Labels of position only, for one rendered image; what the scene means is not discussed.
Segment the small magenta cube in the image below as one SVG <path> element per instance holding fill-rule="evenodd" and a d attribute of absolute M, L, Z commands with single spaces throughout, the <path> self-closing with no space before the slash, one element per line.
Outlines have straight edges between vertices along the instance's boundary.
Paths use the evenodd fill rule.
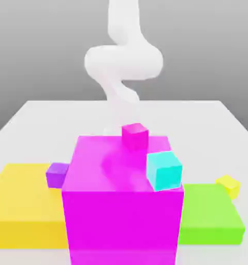
<path fill-rule="evenodd" d="M 122 142 L 131 151 L 146 149 L 149 145 L 149 130 L 141 123 L 124 125 Z"/>

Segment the small cyan cube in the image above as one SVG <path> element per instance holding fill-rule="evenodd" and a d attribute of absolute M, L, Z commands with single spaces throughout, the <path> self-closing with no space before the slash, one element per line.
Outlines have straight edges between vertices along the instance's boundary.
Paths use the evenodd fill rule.
<path fill-rule="evenodd" d="M 173 151 L 149 153 L 146 175 L 155 191 L 179 188 L 182 179 L 182 163 Z"/>

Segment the small purple cube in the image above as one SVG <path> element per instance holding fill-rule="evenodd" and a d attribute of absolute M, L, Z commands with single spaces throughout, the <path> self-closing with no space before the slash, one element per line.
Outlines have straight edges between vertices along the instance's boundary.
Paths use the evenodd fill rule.
<path fill-rule="evenodd" d="M 67 163 L 52 163 L 46 171 L 49 188 L 62 188 L 69 168 Z"/>

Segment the small yellow cube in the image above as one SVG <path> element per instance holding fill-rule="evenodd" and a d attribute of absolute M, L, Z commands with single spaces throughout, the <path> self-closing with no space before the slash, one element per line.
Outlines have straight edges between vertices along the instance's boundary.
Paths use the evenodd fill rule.
<path fill-rule="evenodd" d="M 215 184 L 219 184 L 219 185 L 222 185 L 229 197 L 233 200 L 233 199 L 236 199 L 239 195 L 239 192 L 240 192 L 240 187 L 241 187 L 241 182 L 232 178 L 231 176 L 229 175 L 224 175 L 218 179 L 215 180 Z"/>

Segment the large magenta box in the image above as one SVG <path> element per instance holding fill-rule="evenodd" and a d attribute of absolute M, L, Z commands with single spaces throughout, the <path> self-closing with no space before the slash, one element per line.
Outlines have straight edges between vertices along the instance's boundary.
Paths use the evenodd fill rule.
<path fill-rule="evenodd" d="M 151 136 L 129 151 L 119 136 L 80 136 L 62 187 L 71 265 L 175 265 L 183 188 L 155 191 L 149 153 L 170 150 Z"/>

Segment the large green box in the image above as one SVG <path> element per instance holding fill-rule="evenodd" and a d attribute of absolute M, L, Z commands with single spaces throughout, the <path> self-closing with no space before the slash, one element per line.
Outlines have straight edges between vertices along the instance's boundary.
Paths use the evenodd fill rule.
<path fill-rule="evenodd" d="M 245 225 L 225 188 L 184 184 L 180 245 L 239 245 Z"/>

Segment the large yellow box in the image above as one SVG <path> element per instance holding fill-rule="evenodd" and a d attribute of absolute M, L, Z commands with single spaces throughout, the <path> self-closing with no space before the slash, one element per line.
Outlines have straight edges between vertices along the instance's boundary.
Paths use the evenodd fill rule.
<path fill-rule="evenodd" d="M 7 164 L 0 173 L 0 249 L 67 249 L 61 190 L 49 164 Z"/>

